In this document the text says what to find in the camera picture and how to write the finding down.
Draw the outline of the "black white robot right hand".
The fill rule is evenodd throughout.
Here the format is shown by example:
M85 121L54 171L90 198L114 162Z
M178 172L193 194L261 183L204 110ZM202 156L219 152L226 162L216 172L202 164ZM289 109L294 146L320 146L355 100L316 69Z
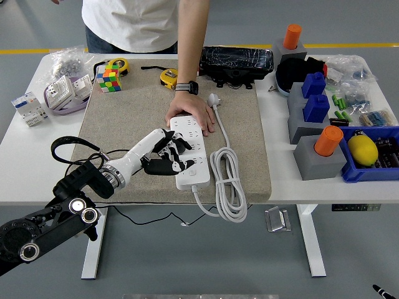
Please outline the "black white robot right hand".
M391 299L393 298L388 292L386 292L384 289L382 289L381 287L379 287L376 284L372 285L373 289L384 299Z

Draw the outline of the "person's left hand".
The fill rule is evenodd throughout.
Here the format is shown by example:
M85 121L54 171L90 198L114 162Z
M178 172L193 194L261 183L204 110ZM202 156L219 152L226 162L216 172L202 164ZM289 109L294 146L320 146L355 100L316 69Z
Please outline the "person's left hand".
M165 115L166 126L170 127L170 120L183 112L193 115L204 136L215 132L214 113L201 97L188 92L176 92Z

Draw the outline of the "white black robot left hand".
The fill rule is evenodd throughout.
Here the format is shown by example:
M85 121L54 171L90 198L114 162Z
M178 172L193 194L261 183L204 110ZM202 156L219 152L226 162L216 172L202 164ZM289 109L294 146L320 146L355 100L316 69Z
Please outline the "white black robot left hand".
M191 149L181 133L159 128L139 141L122 158L105 163L102 169L110 170L125 181L141 169L149 175L174 176L195 164L193 160L180 159L181 153Z

